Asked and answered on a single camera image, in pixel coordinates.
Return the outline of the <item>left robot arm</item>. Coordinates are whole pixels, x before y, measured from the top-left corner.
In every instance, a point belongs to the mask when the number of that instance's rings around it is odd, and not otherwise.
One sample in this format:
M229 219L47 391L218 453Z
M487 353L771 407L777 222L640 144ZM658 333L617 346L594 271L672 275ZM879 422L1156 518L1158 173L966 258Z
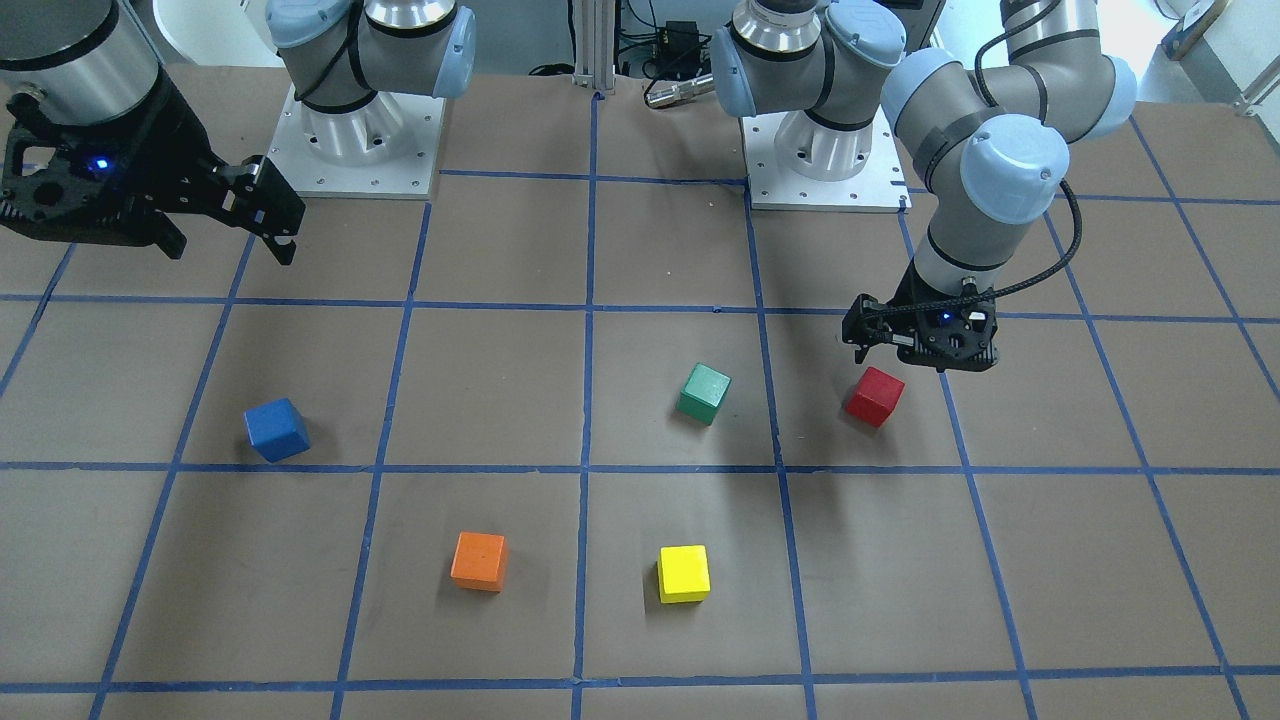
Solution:
M942 47L908 50L904 23L876 1L742 1L710 40L722 109L777 115L767 161L805 190L849 190L883 119L936 206L892 299L861 293L841 338L856 363L888 345L901 363L986 372L998 361L997 299L1048 279L997 286L1030 225L1068 200L1073 143L1114 132L1137 104L1137 78L1103 53L1093 1L1002 1L1007 64L965 67Z

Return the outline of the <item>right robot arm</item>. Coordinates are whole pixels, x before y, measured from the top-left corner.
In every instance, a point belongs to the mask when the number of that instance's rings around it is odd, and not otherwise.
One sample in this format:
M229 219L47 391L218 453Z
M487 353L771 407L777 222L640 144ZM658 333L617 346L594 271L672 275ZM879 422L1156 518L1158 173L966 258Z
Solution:
M265 15L302 136L338 165L403 146L394 95L458 97L474 73L477 22L456 1L270 1ZM293 261L302 197L268 155L230 164L212 151L123 1L5 1L3 79L6 229L179 259L186 236L172 214L197 214Z

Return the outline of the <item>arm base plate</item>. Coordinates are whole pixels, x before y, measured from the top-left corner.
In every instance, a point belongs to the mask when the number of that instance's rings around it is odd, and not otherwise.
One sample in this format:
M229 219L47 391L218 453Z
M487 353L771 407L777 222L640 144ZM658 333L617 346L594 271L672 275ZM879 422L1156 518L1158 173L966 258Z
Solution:
M740 120L751 205L776 211L896 213L911 208L890 123L878 110L855 131L803 111Z
M431 197L447 100L383 92L352 113L326 114L293 94L289 87L268 156L298 196Z

